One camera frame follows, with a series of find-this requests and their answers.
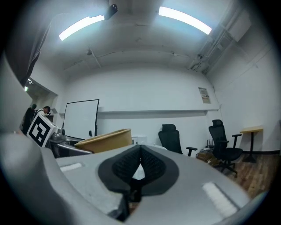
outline small wooden table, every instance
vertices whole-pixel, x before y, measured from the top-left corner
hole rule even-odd
[[[253,152],[253,145],[254,145],[254,132],[259,132],[259,131],[263,131],[262,126],[248,127],[248,128],[244,128],[242,131],[240,131],[241,134],[251,133],[250,155],[247,158],[243,159],[243,162],[256,163],[256,160],[252,156],[252,152]]]

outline baseboard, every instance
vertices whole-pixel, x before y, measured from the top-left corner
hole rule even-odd
[[[243,154],[250,154],[250,151],[243,151]],[[275,155],[280,154],[280,150],[274,150],[274,151],[253,151],[253,155]]]

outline black office chair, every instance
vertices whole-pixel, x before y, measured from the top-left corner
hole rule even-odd
[[[237,137],[241,136],[242,134],[233,135],[233,137],[235,138],[233,148],[227,148],[227,143],[229,141],[227,141],[224,131],[224,125],[221,120],[213,120],[213,125],[209,127],[209,131],[215,143],[213,155],[217,159],[223,161],[223,163],[221,162],[219,165],[214,167],[221,168],[221,172],[223,172],[224,169],[227,168],[230,171],[234,172],[235,177],[237,177],[237,171],[234,170],[235,163],[231,163],[231,161],[238,159],[242,154],[243,150],[235,147]]]
[[[180,133],[176,130],[174,124],[162,124],[162,131],[158,133],[161,144],[169,151],[182,154],[180,147]],[[192,151],[196,151],[197,148],[187,147],[189,150],[188,156],[191,156]]]

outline tan plastic tub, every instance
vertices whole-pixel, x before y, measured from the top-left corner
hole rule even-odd
[[[105,152],[132,144],[131,129],[122,129],[102,134],[75,144],[75,147],[94,153]]]

